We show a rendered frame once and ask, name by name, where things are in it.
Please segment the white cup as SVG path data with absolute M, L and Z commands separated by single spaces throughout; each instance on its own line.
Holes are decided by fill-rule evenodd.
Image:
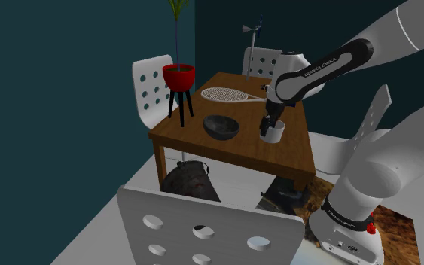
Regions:
M 260 136 L 260 138 L 267 143 L 275 144 L 282 138 L 284 130 L 285 124 L 281 120 L 278 120 L 276 125 L 274 127 L 269 126 L 266 135 Z

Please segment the brown wooden table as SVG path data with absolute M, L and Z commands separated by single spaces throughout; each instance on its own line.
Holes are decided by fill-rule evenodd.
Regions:
M 192 109 L 185 109 L 185 118 L 174 110 L 148 136 L 154 146 L 157 176 L 166 176 L 164 148 L 184 151 L 213 160 L 265 172 L 294 181 L 294 189 L 303 190 L 316 175 L 313 153 L 301 102 L 287 107 L 280 120 L 285 129 L 279 142 L 270 144 L 260 138 L 259 126 L 265 113 L 264 102 L 219 103 L 205 100 L 196 91 Z M 218 114 L 231 117 L 239 124 L 235 137 L 219 141 L 203 128 L 203 119 Z

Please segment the white chair with round holes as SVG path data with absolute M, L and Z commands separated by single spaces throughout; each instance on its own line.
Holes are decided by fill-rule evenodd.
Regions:
M 163 67 L 169 64 L 172 64 L 172 57 L 168 54 L 132 64 L 137 110 L 141 121 L 149 129 L 169 114 L 170 89 L 163 77 Z
M 252 58 L 249 58 L 250 52 L 251 48 L 247 47 L 243 57 L 242 75 L 271 79 L 276 61 L 282 51 L 255 47 Z
M 136 265 L 290 265 L 304 238 L 293 215 L 133 187 L 117 203 Z
M 315 168 L 329 175 L 340 175 L 360 142 L 377 129 L 386 110 L 392 104 L 389 87 L 384 84 L 375 94 L 358 132 L 350 139 L 340 139 L 309 132 Z

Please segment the white tennis racket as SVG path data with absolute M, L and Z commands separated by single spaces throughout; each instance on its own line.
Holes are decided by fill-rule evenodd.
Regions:
M 200 95 L 209 101 L 223 103 L 238 102 L 265 102 L 266 99 L 253 96 L 241 90 L 235 90 L 226 87 L 209 87 L 200 93 Z

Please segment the black bowl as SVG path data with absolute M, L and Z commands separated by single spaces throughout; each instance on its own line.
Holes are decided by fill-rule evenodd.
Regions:
M 239 132 L 239 124 L 233 118 L 222 115 L 209 115 L 203 119 L 206 133 L 220 141 L 232 139 Z

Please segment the grey weather vane on pole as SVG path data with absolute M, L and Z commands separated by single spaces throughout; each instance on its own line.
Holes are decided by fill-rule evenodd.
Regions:
M 248 80 L 250 76 L 251 61 L 252 61 L 252 56 L 253 56 L 253 52 L 255 48 L 255 39 L 260 37 L 262 23 L 263 23 L 263 15 L 261 14 L 259 18 L 259 22 L 254 28 L 250 28 L 246 25 L 242 25 L 242 33 L 252 32 L 252 42 L 250 46 L 248 65 L 246 69 L 246 80 Z

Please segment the plant in red pot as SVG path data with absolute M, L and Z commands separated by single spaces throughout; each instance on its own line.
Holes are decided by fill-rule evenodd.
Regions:
M 195 68 L 192 65 L 180 63 L 178 53 L 178 19 L 184 7 L 188 6 L 189 0 L 167 0 L 175 21 L 175 64 L 165 65 L 163 67 L 163 77 L 166 85 L 170 89 L 168 117 L 172 116 L 172 104 L 175 94 L 178 94 L 179 100 L 179 119 L 180 126 L 185 126 L 184 116 L 184 97 L 186 97 L 190 116 L 194 116 L 194 110 L 191 101 L 190 88 L 194 84 Z

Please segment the black sack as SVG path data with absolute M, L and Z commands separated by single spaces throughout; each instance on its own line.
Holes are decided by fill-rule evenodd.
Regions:
M 160 190 L 198 199 L 221 202 L 209 178 L 209 166 L 198 160 L 178 161 L 162 181 Z

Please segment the brown patterned robot stand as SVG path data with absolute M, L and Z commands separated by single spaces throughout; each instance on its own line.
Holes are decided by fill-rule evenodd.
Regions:
M 292 181 L 276 178 L 266 192 L 261 194 L 257 208 L 272 212 L 296 215 L 304 220 L 305 233 L 301 247 L 310 253 L 309 265 L 351 265 L 323 250 L 311 231 L 308 218 L 323 203 L 333 184 L 314 178 L 298 198 L 286 196 L 281 187 L 291 187 Z M 380 233 L 384 250 L 383 265 L 421 265 L 413 220 L 384 206 L 374 210 L 374 226 Z

